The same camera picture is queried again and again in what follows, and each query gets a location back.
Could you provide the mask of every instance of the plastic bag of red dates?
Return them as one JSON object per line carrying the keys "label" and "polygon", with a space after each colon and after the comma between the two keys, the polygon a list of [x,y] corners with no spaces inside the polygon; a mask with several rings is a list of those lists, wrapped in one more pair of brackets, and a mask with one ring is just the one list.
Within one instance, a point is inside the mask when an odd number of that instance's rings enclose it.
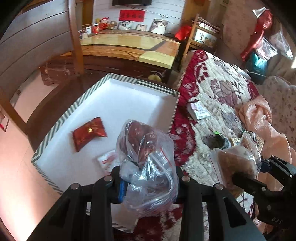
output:
{"label": "plastic bag of red dates", "polygon": [[168,134],[135,120],[119,134],[120,176],[129,183],[123,204],[139,218],[169,209],[178,195],[174,144]]}

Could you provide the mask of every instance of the peach cloth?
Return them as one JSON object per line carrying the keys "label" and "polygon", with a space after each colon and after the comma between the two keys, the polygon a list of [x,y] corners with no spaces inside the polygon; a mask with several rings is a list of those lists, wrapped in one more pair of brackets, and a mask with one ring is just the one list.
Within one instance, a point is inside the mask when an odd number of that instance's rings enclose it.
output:
{"label": "peach cloth", "polygon": [[[265,140],[261,151],[263,158],[270,158],[273,155],[295,165],[296,152],[289,146],[286,135],[280,134],[271,126],[271,111],[261,95],[242,105],[237,111],[246,129]],[[258,180],[266,183],[271,191],[280,191],[283,187],[269,173],[259,173]]]}

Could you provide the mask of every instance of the white box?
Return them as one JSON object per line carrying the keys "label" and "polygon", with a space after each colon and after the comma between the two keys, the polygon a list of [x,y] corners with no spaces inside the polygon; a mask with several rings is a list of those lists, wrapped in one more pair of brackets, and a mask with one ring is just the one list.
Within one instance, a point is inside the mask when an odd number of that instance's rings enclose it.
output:
{"label": "white box", "polygon": [[[169,132],[178,98],[179,93],[172,89],[108,74],[62,115],[40,144],[32,163],[60,194],[72,183],[93,184],[104,177],[97,158],[115,149],[126,120],[137,120]],[[95,138],[76,152],[72,131],[95,117],[101,117],[108,137]],[[135,216],[127,214],[118,204],[111,205],[111,212],[112,222],[118,224],[115,228],[121,226],[122,231],[133,231],[137,223]]]}

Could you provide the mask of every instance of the black television screen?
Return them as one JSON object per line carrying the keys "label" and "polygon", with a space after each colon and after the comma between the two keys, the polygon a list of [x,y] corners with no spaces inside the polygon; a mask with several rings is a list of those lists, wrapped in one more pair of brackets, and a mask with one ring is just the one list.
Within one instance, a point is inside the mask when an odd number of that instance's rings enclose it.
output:
{"label": "black television screen", "polygon": [[112,6],[118,5],[151,5],[152,0],[112,0]]}

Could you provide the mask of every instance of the metal screw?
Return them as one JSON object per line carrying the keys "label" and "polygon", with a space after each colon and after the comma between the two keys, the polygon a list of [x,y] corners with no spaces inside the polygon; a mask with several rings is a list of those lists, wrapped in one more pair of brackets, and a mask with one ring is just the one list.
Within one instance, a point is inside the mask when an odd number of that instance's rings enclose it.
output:
{"label": "metal screw", "polygon": [[70,187],[71,187],[72,190],[76,190],[76,189],[79,188],[79,184],[78,183],[73,183]]}
{"label": "metal screw", "polygon": [[189,182],[190,181],[190,177],[188,177],[188,176],[182,176],[182,181],[183,182]]}
{"label": "metal screw", "polygon": [[111,176],[105,176],[104,177],[105,182],[111,182],[112,180],[113,180],[113,177],[111,177]]}
{"label": "metal screw", "polygon": [[224,188],[224,186],[221,183],[216,183],[215,188],[218,190],[222,190]]}

